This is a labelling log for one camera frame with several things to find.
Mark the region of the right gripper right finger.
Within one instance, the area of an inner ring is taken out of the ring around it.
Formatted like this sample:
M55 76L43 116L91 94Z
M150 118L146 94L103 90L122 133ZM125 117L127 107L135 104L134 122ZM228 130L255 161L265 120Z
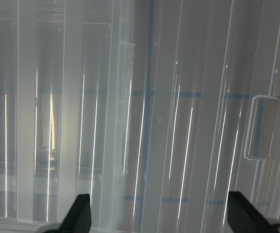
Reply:
M239 191L229 191L227 222L234 233L278 233Z

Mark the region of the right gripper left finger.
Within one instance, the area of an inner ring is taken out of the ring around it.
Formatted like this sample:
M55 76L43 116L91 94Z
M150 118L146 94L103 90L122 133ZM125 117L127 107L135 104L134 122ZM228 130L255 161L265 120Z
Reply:
M89 194L79 194L58 228L59 233L89 233L91 210Z

